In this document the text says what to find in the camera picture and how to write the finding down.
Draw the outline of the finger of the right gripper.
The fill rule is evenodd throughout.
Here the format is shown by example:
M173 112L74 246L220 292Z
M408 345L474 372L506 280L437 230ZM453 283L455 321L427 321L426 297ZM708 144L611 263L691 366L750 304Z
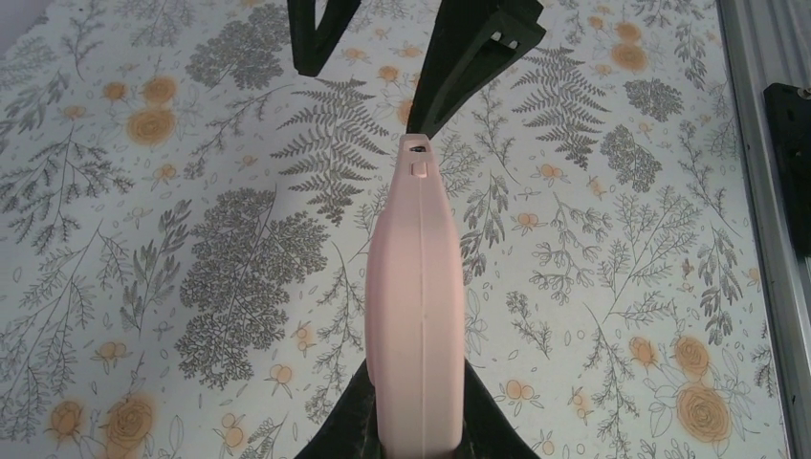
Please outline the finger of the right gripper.
M287 1L293 62L300 75L319 75L361 2L327 1L323 15L317 21L315 0Z
M437 12L406 132L433 138L480 89L546 34L535 0L445 0Z

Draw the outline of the phone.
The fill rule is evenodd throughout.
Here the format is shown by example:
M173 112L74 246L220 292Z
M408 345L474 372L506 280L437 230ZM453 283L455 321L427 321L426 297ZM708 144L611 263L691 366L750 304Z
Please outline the phone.
M400 138L368 251L366 363L386 458L450 458L463 433L459 234L424 134Z

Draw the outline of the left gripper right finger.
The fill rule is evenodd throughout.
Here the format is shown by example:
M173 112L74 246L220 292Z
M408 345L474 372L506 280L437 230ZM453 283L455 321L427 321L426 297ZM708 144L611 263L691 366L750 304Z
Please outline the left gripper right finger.
M465 459L538 459L496 404L473 366L465 361L463 434Z

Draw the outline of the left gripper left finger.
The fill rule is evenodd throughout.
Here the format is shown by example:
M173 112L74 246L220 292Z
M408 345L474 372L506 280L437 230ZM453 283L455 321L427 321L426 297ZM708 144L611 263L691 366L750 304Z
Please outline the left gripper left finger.
M375 388L363 361L332 411L295 459L381 459Z

